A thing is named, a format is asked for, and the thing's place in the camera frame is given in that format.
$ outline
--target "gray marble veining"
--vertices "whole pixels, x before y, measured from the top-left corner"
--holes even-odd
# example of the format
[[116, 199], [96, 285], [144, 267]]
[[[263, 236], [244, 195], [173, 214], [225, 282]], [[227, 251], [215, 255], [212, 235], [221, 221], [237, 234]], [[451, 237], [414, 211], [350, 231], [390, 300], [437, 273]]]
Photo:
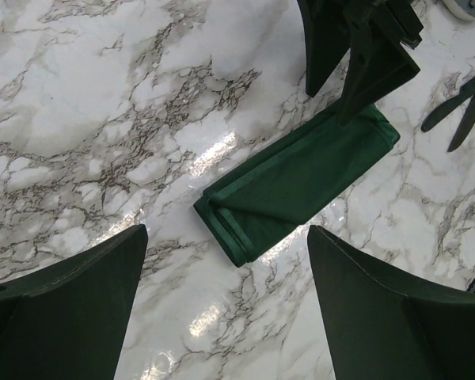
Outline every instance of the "gray marble veining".
[[[394, 151], [314, 221], [437, 283], [475, 274], [475, 128], [420, 123], [475, 75], [475, 24], [420, 1], [421, 73], [378, 103]], [[236, 269], [191, 208], [335, 100], [304, 93], [286, 0], [0, 1], [0, 282], [143, 222], [150, 245], [116, 380], [334, 378], [306, 226]]]

